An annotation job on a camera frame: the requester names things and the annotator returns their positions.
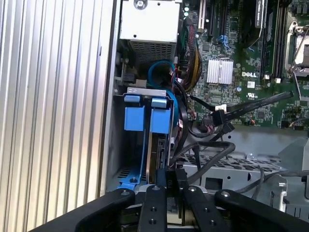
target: cable connector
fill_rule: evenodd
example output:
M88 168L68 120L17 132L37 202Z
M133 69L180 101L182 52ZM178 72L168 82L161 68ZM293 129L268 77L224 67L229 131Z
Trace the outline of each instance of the cable connector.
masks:
M232 125L232 123L228 122L227 124L223 125L222 133L228 134L232 132L235 129L235 127Z
M227 123L224 110L218 110L211 114L214 126L220 126Z

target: ribbed metal surface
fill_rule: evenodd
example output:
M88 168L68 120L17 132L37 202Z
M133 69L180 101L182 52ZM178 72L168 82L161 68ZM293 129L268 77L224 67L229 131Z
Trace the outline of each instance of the ribbed metal surface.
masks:
M112 4L0 1L2 232L31 230L98 196Z
M207 83L219 83L220 61L210 59L208 61Z
M207 83L230 85L233 82L233 64L232 60L210 59Z
M219 84L230 85L233 82L233 64L231 60L221 60Z

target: dell logo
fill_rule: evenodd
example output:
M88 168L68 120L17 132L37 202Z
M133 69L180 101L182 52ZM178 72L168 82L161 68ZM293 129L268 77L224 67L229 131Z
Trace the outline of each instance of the dell logo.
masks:
M242 72L241 76L257 78L256 73L254 73L254 72Z

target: yellow wire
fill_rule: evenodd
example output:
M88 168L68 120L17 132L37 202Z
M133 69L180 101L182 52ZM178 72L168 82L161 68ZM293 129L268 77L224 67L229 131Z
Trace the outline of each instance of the yellow wire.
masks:
M194 85L195 81L197 80L197 71L198 71L198 55L197 55L197 53L198 53L198 51L197 51L197 48L196 48L192 81L191 81L189 88L186 90L187 92L189 92L194 87L193 85Z

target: heatsink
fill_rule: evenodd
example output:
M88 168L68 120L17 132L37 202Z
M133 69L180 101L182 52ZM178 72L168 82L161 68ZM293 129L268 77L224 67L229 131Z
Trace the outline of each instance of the heatsink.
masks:
M230 85L233 82L232 60L210 59L208 62L207 83Z

